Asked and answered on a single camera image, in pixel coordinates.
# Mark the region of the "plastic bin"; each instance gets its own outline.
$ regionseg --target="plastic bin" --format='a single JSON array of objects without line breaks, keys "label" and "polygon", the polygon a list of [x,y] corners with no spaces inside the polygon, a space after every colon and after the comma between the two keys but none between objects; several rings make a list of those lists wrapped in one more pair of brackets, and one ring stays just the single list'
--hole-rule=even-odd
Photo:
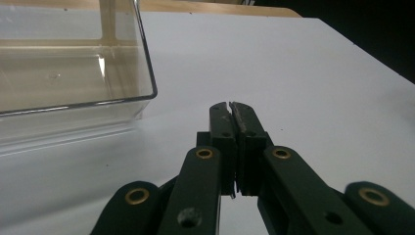
[{"label": "plastic bin", "polygon": [[128,123],[156,97],[134,0],[0,0],[0,144]]}]

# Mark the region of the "white surface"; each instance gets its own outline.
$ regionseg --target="white surface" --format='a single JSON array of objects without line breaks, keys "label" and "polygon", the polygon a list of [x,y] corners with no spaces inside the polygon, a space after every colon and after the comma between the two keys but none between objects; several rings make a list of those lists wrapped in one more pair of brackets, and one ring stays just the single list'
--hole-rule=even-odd
[{"label": "white surface", "polygon": [[[117,188],[177,174],[222,101],[251,105],[330,186],[372,181],[415,206],[409,81],[319,20],[142,15],[159,96],[132,131],[3,153],[0,234],[89,233]],[[266,234],[255,204],[223,199],[220,233]]]}]

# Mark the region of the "black floor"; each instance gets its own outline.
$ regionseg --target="black floor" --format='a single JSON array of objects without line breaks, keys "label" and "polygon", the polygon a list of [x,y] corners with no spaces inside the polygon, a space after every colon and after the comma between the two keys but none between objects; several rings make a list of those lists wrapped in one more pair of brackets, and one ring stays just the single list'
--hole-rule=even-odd
[{"label": "black floor", "polygon": [[286,7],[318,18],[415,83],[413,0],[255,0],[255,5]]}]

